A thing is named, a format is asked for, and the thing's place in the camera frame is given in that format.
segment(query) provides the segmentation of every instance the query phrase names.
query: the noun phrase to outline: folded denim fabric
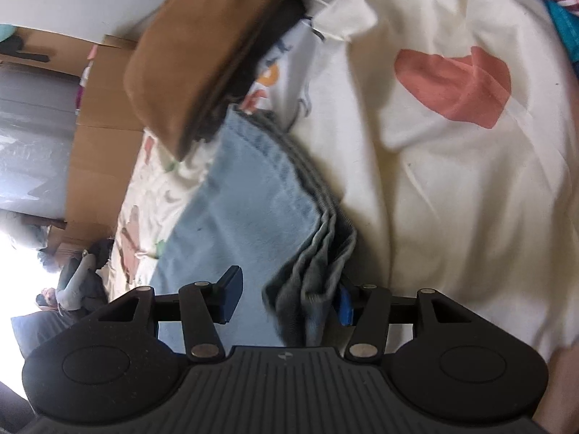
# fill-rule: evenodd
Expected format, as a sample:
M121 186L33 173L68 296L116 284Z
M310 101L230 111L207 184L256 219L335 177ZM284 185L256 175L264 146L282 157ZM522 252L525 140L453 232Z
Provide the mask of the folded denim fabric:
M257 111L247 119L288 155L302 187L321 212L321 226L311 242L263 289L263 300L277 318L283 341L288 346L317 346L344 265L354 250L356 230L306 153L277 126L271 112Z
M131 57L124 86L144 126L178 159L285 1L166 0L161 6ZM290 19L277 37L297 22Z
M262 288L312 240L320 213L266 132L230 111L218 140L207 178L169 236L150 285L157 294L176 293L191 282L216 282L239 265L241 299L230 323L216 325L224 347L283 346ZM159 339L185 352L179 323L159 323Z

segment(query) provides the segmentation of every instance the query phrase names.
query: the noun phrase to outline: silver screw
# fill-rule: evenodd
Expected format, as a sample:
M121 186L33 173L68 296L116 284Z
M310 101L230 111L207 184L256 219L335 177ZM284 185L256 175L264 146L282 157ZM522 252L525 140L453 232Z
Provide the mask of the silver screw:
M219 348L215 344L198 344L191 348L191 353L199 359L209 359L219 355Z
M361 342L350 347L350 354L357 358L366 359L378 354L378 349L372 344Z

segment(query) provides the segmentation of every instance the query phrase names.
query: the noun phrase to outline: brown fabric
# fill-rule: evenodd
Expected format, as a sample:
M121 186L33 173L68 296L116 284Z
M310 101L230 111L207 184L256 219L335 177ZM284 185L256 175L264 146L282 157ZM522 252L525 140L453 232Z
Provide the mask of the brown fabric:
M127 66L137 116L178 159L283 0L166 0Z

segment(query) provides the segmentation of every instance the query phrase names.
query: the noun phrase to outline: bed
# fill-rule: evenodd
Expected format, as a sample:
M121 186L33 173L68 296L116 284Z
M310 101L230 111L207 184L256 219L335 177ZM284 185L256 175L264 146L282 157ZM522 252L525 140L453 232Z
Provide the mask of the bed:
M305 2L240 108L272 110L331 186L360 237L348 274L436 288L545 358L571 344L579 92L543 1ZM150 283L218 144L176 162L145 132L110 299Z

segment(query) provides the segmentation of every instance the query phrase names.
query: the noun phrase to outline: gray panel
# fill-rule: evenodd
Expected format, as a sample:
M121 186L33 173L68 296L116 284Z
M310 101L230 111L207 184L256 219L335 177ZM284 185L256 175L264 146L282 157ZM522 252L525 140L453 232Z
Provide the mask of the gray panel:
M237 348L218 365L195 366L176 394L139 419L69 426L48 419L22 434L542 434L531 420L458 427L401 402L372 366L343 361L332 348Z

